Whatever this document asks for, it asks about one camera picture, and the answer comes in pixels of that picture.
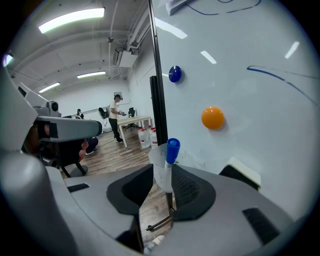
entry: whiteboard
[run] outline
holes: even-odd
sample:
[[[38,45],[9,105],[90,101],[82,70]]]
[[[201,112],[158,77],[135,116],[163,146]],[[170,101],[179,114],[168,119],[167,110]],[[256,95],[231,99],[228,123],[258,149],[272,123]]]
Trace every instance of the whiteboard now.
[[[260,175],[260,193],[301,217],[319,178],[320,65],[299,23],[277,1],[195,0],[172,16],[166,1],[152,5],[169,138],[208,172],[235,157]],[[202,124],[210,106],[224,114],[220,130]]]

